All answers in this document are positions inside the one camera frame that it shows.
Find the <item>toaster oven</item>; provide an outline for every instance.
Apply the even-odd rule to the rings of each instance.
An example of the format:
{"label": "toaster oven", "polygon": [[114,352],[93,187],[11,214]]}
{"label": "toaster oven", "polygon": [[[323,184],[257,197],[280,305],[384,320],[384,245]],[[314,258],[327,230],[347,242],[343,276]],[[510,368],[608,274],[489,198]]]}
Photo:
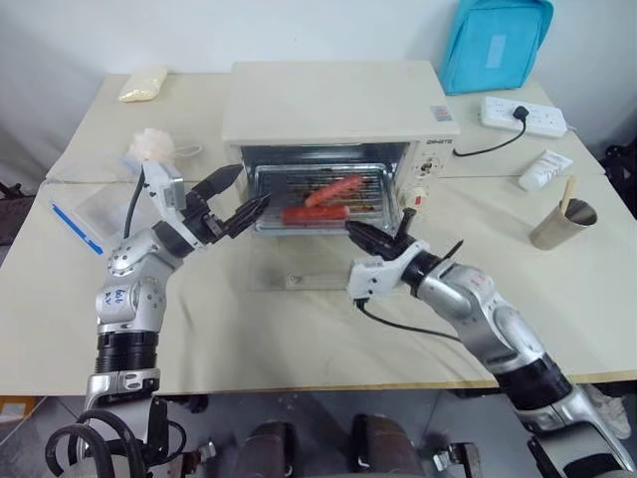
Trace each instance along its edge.
{"label": "toaster oven", "polygon": [[343,233],[343,220],[290,226],[282,211],[354,173],[362,186],[332,202],[394,232],[402,207],[424,206],[458,133],[428,62],[238,63],[223,123],[244,194],[272,194],[255,225],[271,235]]}

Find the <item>white wall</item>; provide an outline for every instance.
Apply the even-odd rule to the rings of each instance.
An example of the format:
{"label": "white wall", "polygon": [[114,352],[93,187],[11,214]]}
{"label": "white wall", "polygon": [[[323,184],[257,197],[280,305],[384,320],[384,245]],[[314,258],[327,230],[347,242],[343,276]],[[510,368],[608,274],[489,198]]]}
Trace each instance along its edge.
{"label": "white wall", "polygon": [[[427,59],[451,0],[0,0],[0,177],[42,174],[105,73],[151,63],[225,72],[237,60]],[[555,0],[535,66],[590,146],[635,131],[637,2]]]}

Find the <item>oven label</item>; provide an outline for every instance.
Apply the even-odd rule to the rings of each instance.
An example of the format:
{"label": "oven label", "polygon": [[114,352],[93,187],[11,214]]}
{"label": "oven label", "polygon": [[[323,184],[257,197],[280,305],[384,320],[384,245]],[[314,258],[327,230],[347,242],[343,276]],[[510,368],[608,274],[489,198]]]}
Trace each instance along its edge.
{"label": "oven label", "polygon": [[427,144],[451,144],[453,139],[427,139]]}
{"label": "oven label", "polygon": [[437,122],[453,120],[453,118],[451,118],[451,112],[449,112],[449,108],[445,107],[444,105],[431,107],[431,113],[434,115],[434,118]]}

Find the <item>oven control knob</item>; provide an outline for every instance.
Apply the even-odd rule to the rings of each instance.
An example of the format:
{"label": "oven control knob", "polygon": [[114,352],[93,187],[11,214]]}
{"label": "oven control knob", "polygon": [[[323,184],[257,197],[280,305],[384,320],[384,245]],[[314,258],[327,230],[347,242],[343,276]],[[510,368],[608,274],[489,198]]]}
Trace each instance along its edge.
{"label": "oven control knob", "polygon": [[412,187],[400,196],[400,206],[420,210],[425,206],[425,199],[427,199],[427,190],[424,187]]}

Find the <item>metal cup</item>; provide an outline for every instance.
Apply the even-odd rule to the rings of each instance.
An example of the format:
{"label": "metal cup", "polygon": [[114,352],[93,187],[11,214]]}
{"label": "metal cup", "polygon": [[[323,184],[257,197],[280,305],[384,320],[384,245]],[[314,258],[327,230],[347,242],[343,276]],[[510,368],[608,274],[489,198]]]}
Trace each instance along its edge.
{"label": "metal cup", "polygon": [[597,213],[586,201],[571,199],[568,201],[565,214],[561,213],[557,204],[531,232],[529,238],[536,248],[548,250],[596,222]]}

